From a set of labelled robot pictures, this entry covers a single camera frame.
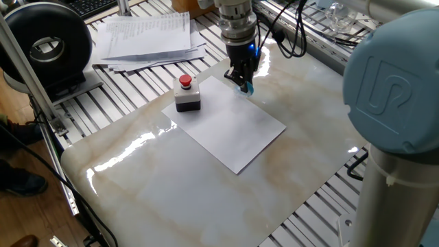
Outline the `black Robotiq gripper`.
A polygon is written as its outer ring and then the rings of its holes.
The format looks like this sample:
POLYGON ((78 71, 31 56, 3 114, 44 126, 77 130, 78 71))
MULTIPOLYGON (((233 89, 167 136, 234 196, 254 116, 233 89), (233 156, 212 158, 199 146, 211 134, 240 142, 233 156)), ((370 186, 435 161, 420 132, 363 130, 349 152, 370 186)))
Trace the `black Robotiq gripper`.
POLYGON ((254 91, 253 77, 259 67, 261 52, 255 39, 249 40, 243 45, 226 45, 228 57, 230 58, 231 68, 224 74, 226 79, 234 82, 243 93, 254 91), (241 69, 244 65, 249 65, 246 70, 246 80, 236 69, 241 69))

